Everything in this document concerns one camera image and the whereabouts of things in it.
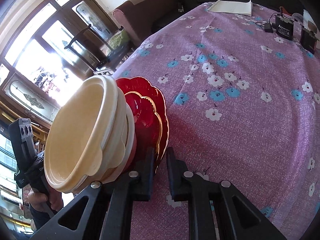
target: metal screw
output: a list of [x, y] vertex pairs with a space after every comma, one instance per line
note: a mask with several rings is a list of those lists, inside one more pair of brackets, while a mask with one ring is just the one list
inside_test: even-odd
[[223, 180], [223, 181], [221, 181], [221, 185], [222, 185], [223, 187], [230, 187], [230, 186], [231, 186], [231, 183], [230, 183], [230, 181], [228, 181], [228, 180]]
[[139, 175], [139, 173], [137, 171], [130, 171], [129, 172], [129, 177], [131, 178], [135, 178]]
[[91, 183], [92, 188], [99, 188], [101, 186], [101, 183], [99, 181], [94, 181]]
[[185, 176], [186, 178], [191, 178], [193, 176], [193, 172], [192, 171], [185, 171], [183, 173], [183, 176]]

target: floral tablecloth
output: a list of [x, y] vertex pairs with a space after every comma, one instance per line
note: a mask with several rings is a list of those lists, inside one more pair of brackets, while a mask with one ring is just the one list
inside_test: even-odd
[[[320, 54], [265, 33], [274, 11], [214, 13], [205, 3], [150, 36], [114, 78], [142, 76], [164, 94], [169, 146], [205, 179], [230, 180], [289, 239], [320, 207]], [[166, 163], [152, 200], [135, 203], [131, 239], [188, 239], [188, 208]]]

